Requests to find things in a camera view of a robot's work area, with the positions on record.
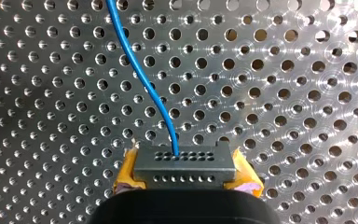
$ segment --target perforated aluminum panel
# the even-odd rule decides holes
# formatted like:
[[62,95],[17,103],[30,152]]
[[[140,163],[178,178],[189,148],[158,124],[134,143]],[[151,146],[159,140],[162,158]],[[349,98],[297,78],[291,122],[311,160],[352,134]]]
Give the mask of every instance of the perforated aluminum panel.
[[[229,141],[282,223],[358,223],[358,0],[120,0],[181,145]],[[169,144],[102,0],[0,0],[0,223],[87,222]]]

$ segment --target blue wire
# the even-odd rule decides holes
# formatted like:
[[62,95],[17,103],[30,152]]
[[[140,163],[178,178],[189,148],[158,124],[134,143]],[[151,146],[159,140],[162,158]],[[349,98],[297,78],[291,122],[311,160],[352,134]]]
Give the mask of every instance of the blue wire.
[[158,94],[153,89],[152,85],[150,84],[149,79],[147,78],[142,66],[139,64],[138,60],[135,57],[135,54],[130,47],[130,43],[123,31],[123,25],[121,24],[120,17],[118,16],[117,7],[115,4],[115,0],[106,0],[107,7],[109,8],[110,16],[112,17],[113,25],[115,26],[116,34],[118,40],[120,41],[121,46],[124,49],[124,52],[127,54],[128,59],[132,65],[133,70],[135,70],[138,78],[141,80],[142,84],[147,89],[150,97],[156,104],[161,116],[164,118],[165,123],[167,124],[168,132],[170,134],[172,140],[172,152],[175,156],[179,155],[179,146],[178,140],[176,138],[175,129],[173,128],[173,124],[171,121],[170,116],[168,115],[167,110],[164,107],[164,104],[160,101]]

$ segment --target black object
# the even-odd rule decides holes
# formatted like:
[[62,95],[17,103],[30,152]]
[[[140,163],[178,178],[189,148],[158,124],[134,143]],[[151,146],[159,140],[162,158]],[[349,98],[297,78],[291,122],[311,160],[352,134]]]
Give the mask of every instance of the black object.
[[275,212],[236,190],[137,189],[101,204],[89,224],[279,224]]
[[235,178],[228,142],[210,147],[180,147],[175,157],[171,147],[140,145],[133,177],[147,189],[222,189]]

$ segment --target metal surface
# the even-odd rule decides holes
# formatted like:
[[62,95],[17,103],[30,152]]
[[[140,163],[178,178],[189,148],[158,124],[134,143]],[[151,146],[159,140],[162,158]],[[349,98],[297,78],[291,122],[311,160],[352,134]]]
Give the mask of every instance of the metal surface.
[[[181,145],[240,147],[282,223],[358,223],[358,0],[119,2]],[[0,223],[86,222],[169,144],[153,106],[104,1],[1,0]]]
[[180,156],[171,147],[141,144],[133,176],[148,189],[222,189],[235,178],[235,166],[227,142],[209,147],[181,147]]

